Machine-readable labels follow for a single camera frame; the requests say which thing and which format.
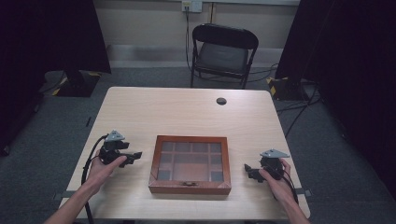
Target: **gray carpet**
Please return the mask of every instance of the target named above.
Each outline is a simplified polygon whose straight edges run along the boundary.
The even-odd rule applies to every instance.
[[[48,83],[43,90],[55,84],[61,75],[47,73]],[[265,75],[253,74],[249,80]],[[228,81],[234,80],[196,78],[195,88],[240,88],[238,83]],[[54,201],[53,195],[66,190],[106,91],[112,86],[188,88],[190,71],[117,68],[112,75],[100,78],[90,98],[54,97],[48,91],[38,112],[10,145],[10,155],[0,158],[0,223],[42,223],[58,208],[60,201]],[[247,89],[268,87],[262,79],[249,82]],[[312,93],[313,86],[306,90]],[[277,109],[282,109],[295,102],[274,103]],[[300,109],[279,112],[284,132],[299,112]],[[396,223],[395,202],[370,164],[342,137],[338,127],[337,120],[319,102],[303,112],[287,137],[302,185],[313,193],[307,198],[310,220],[323,224]]]

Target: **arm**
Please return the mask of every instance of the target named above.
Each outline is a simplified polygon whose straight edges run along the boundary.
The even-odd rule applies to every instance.
[[[280,159],[280,161],[285,167],[285,172],[290,174],[290,165],[283,159]],[[309,224],[310,222],[304,215],[300,206],[297,204],[297,202],[294,201],[291,189],[289,185],[286,183],[286,181],[284,179],[280,179],[280,180],[273,179],[271,175],[268,174],[268,172],[266,172],[263,169],[260,169],[259,173],[260,175],[262,175],[262,177],[264,177],[267,180],[268,185],[271,188],[271,191],[274,193],[276,199],[282,205],[286,214],[288,214],[290,223]]]
[[[106,179],[113,173],[113,170],[125,160],[126,157],[122,156],[116,158],[109,165],[104,165],[98,157],[94,158],[87,181],[45,223],[73,223],[85,203],[99,191]]]

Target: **white wall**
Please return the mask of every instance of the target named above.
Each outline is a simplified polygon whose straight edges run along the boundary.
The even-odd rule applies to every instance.
[[[180,1],[96,0],[94,3],[105,43],[110,46],[110,61],[142,62],[151,58],[185,61],[187,20]],[[190,32],[211,18],[214,23],[248,29],[260,42],[256,65],[276,63],[296,9],[297,6],[203,3],[202,13],[190,13]],[[164,56],[169,49],[172,54]]]

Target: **chair backrest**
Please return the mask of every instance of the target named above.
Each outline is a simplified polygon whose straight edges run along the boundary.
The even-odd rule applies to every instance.
[[[196,26],[192,31],[192,39],[239,49],[256,49],[259,46],[257,36],[249,30],[205,23]]]

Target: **light wood tabletop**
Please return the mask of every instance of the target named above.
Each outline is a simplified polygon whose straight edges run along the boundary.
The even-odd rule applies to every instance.
[[[226,105],[217,104],[218,98]],[[110,88],[93,124],[67,190],[80,186],[82,168],[102,135],[117,130],[129,142],[122,153],[142,151],[142,158],[117,168],[90,199],[95,218],[160,220],[286,219],[268,185],[249,179],[244,164],[260,168],[260,153],[271,148],[290,154],[267,91]],[[229,195],[152,194],[151,162],[157,135],[227,137],[232,189]],[[301,187],[294,169],[291,178]],[[310,211],[303,194],[300,206]],[[79,217],[85,217],[82,211]]]

